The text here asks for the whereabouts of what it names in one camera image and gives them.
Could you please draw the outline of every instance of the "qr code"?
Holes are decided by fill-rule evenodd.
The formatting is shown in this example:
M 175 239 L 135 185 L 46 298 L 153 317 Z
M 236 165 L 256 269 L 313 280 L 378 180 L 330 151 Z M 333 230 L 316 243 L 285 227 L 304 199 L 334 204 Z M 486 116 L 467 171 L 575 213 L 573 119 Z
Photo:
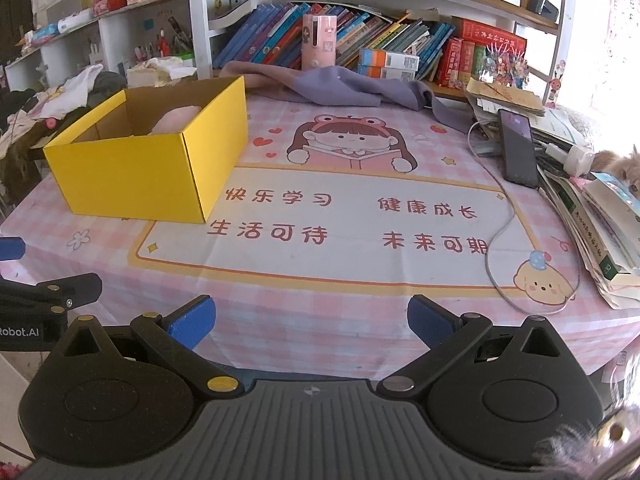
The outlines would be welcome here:
M 405 57 L 404 67 L 415 72 L 418 70 L 418 61 L 413 57 Z

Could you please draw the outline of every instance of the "purple cloth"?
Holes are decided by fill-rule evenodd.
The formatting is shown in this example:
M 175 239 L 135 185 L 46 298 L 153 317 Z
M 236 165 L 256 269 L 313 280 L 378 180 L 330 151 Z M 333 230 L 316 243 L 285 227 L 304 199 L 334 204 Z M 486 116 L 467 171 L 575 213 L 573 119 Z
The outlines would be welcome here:
M 455 130 L 466 133 L 472 124 L 467 115 L 447 107 L 420 81 L 375 79 L 342 66 L 300 72 L 281 66 L 242 61 L 227 63 L 220 75 L 243 75 L 248 89 L 283 101 L 363 107 L 378 107 L 385 102 L 416 111 L 430 106 L 439 123 Z

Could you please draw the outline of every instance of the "white flower drawing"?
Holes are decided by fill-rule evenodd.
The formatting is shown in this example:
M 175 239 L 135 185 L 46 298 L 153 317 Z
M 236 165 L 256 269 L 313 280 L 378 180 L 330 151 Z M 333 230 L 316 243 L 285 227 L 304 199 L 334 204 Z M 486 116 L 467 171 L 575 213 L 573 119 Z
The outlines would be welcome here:
M 69 240 L 69 243 L 66 245 L 67 247 L 72 247 L 73 250 L 77 251 L 82 244 L 90 242 L 91 238 L 89 238 L 89 229 L 85 229 L 84 231 L 76 231 L 73 239 Z

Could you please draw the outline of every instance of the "triangular hole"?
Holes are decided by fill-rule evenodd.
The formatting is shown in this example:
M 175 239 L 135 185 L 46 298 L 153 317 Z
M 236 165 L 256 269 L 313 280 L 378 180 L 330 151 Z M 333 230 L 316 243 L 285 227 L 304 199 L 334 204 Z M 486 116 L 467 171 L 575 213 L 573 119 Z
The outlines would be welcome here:
M 534 328 L 522 351 L 525 354 L 558 357 L 560 352 L 543 328 Z
M 75 357 L 77 355 L 97 354 L 100 351 L 98 343 L 95 341 L 91 330 L 81 328 L 76 333 L 73 341 L 69 344 L 65 351 L 65 357 Z

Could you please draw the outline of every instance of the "gray ribbed panel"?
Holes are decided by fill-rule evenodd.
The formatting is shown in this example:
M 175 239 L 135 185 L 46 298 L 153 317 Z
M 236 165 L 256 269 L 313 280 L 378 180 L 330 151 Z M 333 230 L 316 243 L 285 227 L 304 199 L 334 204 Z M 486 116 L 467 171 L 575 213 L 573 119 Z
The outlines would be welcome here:
M 20 480 L 566 480 L 478 465 L 444 446 L 409 402 L 365 381 L 258 381 L 210 402 L 154 458 L 89 470 L 41 460 Z

